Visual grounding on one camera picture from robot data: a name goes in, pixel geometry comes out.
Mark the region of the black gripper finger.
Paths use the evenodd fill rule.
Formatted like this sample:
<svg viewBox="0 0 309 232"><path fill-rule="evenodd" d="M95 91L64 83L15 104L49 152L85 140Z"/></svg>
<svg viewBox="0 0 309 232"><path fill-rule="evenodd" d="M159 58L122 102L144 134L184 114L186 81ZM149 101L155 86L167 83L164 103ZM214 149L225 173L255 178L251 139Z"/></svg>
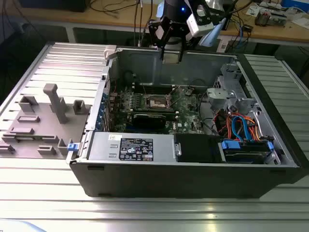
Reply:
<svg viewBox="0 0 309 232"><path fill-rule="evenodd" d="M148 24L151 44L160 50L160 59L163 60L165 46L169 40L169 19L166 16L160 20L151 19Z"/></svg>
<svg viewBox="0 0 309 232"><path fill-rule="evenodd" d="M186 36L190 33L190 29L186 23L179 23L179 34L181 38L181 49L178 61L181 62L183 58L184 51L186 50Z"/></svg>

